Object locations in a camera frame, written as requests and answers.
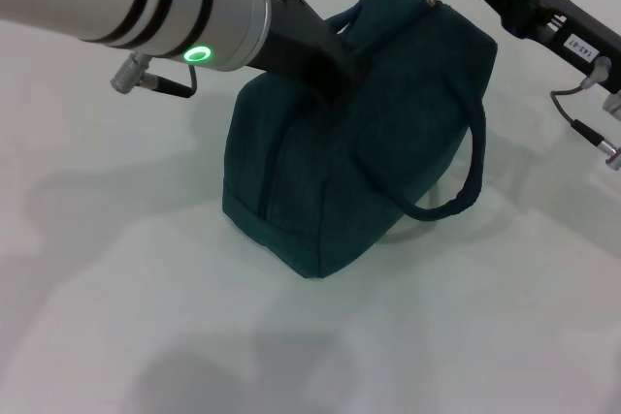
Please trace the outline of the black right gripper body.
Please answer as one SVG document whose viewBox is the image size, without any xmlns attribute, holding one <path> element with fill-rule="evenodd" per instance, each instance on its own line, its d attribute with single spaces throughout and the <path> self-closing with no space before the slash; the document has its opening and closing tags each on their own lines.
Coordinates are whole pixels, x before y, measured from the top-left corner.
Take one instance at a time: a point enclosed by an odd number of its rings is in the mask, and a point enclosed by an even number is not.
<svg viewBox="0 0 621 414">
<path fill-rule="evenodd" d="M 585 76 L 593 73 L 598 58 L 609 59 L 602 87 L 611 94 L 621 92 L 620 35 L 571 0 L 517 0 L 516 7 L 502 20 L 509 33 L 548 48 Z"/>
</svg>

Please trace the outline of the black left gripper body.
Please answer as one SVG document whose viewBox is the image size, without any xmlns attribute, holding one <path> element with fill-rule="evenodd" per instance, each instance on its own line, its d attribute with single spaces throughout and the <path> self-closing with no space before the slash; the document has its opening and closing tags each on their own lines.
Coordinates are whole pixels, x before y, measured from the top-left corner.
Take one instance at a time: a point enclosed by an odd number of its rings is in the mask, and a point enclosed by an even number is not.
<svg viewBox="0 0 621 414">
<path fill-rule="evenodd" d="M 270 0 L 263 46 L 249 66 L 311 87 L 330 102 L 361 84 L 364 67 L 306 0 Z"/>
</svg>

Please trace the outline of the dark teal insulated lunch bag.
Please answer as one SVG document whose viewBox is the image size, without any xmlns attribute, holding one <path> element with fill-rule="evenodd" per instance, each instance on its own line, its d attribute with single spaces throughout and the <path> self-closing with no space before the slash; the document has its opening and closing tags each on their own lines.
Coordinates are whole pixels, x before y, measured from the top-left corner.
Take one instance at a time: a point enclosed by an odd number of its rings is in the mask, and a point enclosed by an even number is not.
<svg viewBox="0 0 621 414">
<path fill-rule="evenodd" d="M 328 103 L 258 76 L 237 96 L 224 153 L 224 214 L 305 278 L 347 267 L 404 216 L 439 221 L 477 201 L 498 52 L 427 0 L 358 0 L 329 24 L 365 81 Z"/>
</svg>

